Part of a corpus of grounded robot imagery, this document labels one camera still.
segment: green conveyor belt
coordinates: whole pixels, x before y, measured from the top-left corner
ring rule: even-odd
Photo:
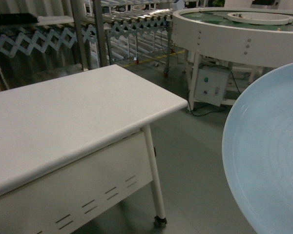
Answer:
[[[249,23],[239,23],[227,19],[227,14],[231,12],[232,11],[192,12],[182,14],[182,17],[199,22],[231,26],[237,28],[293,32],[293,22],[291,24],[286,25],[255,25]]]

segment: switch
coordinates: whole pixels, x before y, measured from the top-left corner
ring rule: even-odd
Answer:
[[[215,96],[217,96],[218,94],[219,94],[219,87],[216,87]]]

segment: ventilation slot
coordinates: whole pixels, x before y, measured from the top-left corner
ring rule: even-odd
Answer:
[[[125,180],[125,182],[130,181],[130,180],[133,179],[134,177],[136,177],[136,176],[134,175],[134,176],[130,177],[129,179]]]
[[[110,200],[111,198],[115,197],[116,195],[118,195],[118,193],[114,194],[113,196],[110,196],[107,200]]]
[[[66,227],[67,225],[71,224],[73,221],[70,221],[68,223],[66,223],[64,226],[60,227],[59,230],[61,230],[62,228]]]
[[[60,220],[56,221],[55,223],[59,223],[59,222],[61,222],[63,219],[66,219],[66,218],[69,217],[69,216],[70,216],[70,214],[68,214],[67,216],[61,218]]]
[[[114,189],[116,189],[116,187],[114,187],[114,188],[108,190],[107,192],[105,192],[105,194],[108,194],[109,192],[113,191]]]
[[[85,206],[87,206],[87,205],[89,205],[89,204],[91,204],[91,203],[94,202],[94,201],[95,201],[95,200],[92,200],[92,201],[90,201],[90,202],[84,204],[84,205],[82,206],[82,208],[85,207]]]
[[[137,183],[137,182],[135,181],[135,182],[129,184],[129,185],[127,186],[127,188],[131,187],[131,186],[134,185],[135,183]]]
[[[93,209],[95,209],[95,208],[97,208],[97,207],[98,207],[98,206],[95,206],[95,207],[91,208],[90,210],[86,211],[84,214],[86,214],[86,213],[92,211]]]

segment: caster wheel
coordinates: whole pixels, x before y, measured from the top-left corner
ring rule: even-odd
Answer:
[[[154,226],[156,228],[164,228],[164,227],[166,227],[166,224],[167,224],[166,218],[160,218],[159,216],[155,216],[154,219],[155,219]]]

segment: light blue round tray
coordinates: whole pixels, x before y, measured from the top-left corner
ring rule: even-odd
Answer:
[[[222,142],[232,194],[259,234],[293,234],[293,63],[267,73],[233,105]]]

